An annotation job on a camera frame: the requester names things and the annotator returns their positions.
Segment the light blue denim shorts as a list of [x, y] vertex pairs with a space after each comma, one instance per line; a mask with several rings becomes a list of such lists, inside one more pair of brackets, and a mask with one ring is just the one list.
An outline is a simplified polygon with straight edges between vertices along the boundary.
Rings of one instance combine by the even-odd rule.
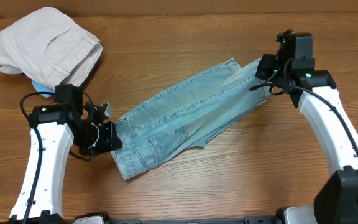
[[122, 147], [112, 157], [127, 180], [188, 148], [204, 148], [266, 101], [255, 74], [259, 60], [241, 67], [233, 58], [157, 93], [116, 123]]

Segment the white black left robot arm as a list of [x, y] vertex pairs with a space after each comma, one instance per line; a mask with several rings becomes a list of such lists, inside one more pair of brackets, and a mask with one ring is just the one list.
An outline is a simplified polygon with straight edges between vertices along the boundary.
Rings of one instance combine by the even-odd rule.
[[30, 127], [30, 155], [20, 194], [8, 223], [67, 223], [62, 190], [68, 156], [90, 162], [98, 154], [122, 147], [116, 125], [109, 119], [112, 106], [83, 99], [89, 95], [72, 84], [57, 85], [48, 95], [53, 103], [20, 108]]

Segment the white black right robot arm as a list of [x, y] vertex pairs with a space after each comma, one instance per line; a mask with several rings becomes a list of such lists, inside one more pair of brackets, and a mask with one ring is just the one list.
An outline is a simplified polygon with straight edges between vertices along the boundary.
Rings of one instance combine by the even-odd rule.
[[307, 119], [323, 150], [330, 178], [311, 205], [279, 208], [274, 216], [247, 217], [246, 223], [358, 224], [358, 133], [348, 118], [336, 82], [316, 70], [313, 36], [292, 30], [277, 34], [276, 54], [264, 54], [251, 87], [281, 88]]

